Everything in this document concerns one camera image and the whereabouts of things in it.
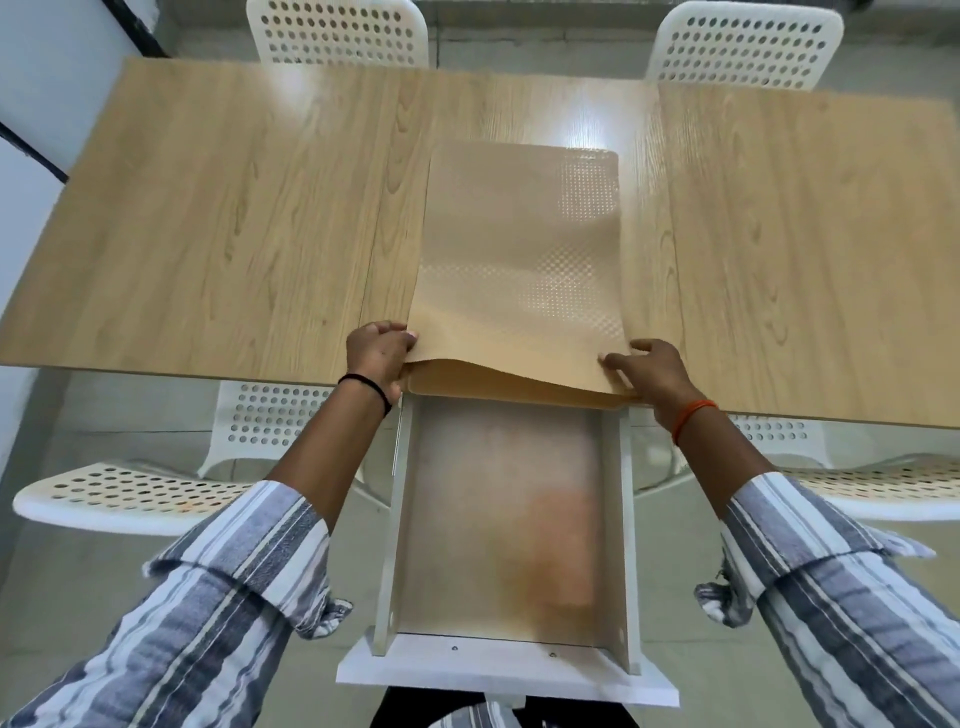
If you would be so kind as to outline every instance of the shirt sleeve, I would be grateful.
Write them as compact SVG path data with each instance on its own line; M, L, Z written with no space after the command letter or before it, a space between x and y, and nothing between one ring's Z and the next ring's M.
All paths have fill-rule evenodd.
M698 601L731 627L756 607L822 725L960 725L960 623L892 558L933 551L780 473L737 492L721 537L726 583Z
M145 565L155 589L104 649L4 726L251 726L290 636L324 637L329 534L295 491L264 481Z

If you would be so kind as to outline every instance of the orange bracelet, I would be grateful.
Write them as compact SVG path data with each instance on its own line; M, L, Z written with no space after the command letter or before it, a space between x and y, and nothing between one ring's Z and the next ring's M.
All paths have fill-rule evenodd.
M690 419L690 416L696 412L701 407L716 407L717 403L713 400L696 400L692 401L686 407L684 411L680 413L680 416L677 418L677 423L673 425L673 444L678 445L677 439L680 437L681 430L684 429L686 421Z

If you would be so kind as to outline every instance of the white plastic chair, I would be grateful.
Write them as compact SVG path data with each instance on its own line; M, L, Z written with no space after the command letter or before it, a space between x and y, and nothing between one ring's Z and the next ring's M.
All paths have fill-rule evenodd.
M799 455L821 468L781 468L847 515L870 521L960 521L960 460L941 455L904 455L861 468L837 470L827 452L823 425L815 420L731 415L737 428L764 455ZM673 448L666 478L636 489L649 497L695 481Z
M869 521L960 521L960 460L907 455L850 470L784 473L844 513Z
M832 467L827 452L824 426L816 420L792 420L783 417L759 417L756 415L730 415L736 425L754 446L768 457L792 455L817 463L823 468ZM684 454L679 448L670 448L670 465L666 476L657 482L634 489L634 497L650 496L667 488L687 482L693 474L689 471Z
M264 63L427 67L426 22L410 0L248 0Z
M227 460L279 460L332 391L333 387L220 382L210 449L200 466L200 477ZM367 486L363 466L352 487L374 505L390 508L390 503Z
M28 485L13 497L13 510L31 521L85 531L179 536L250 486L144 462L105 462Z
M657 29L646 80L809 91L843 32L825 8L688 0Z
M236 459L278 460L332 392L303 387L223 381L200 474L178 473L147 462L105 462L39 480L13 499L25 519L87 531L179 536L252 485L204 476ZM364 482L352 490L375 505L390 504Z

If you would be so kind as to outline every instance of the pant leg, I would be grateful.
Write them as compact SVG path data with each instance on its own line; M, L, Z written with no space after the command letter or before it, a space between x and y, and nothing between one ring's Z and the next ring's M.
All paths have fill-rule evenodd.
M622 705L597 700L527 697L526 705L514 715L522 728L541 728L545 721L559 728L637 728Z
M370 728L427 728L442 717L485 700L481 692L387 688Z

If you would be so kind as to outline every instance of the open drawer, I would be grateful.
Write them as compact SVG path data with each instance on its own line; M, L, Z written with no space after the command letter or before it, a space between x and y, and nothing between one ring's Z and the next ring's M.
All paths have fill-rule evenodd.
M638 602L627 409L404 396L376 624L338 681L677 705Z

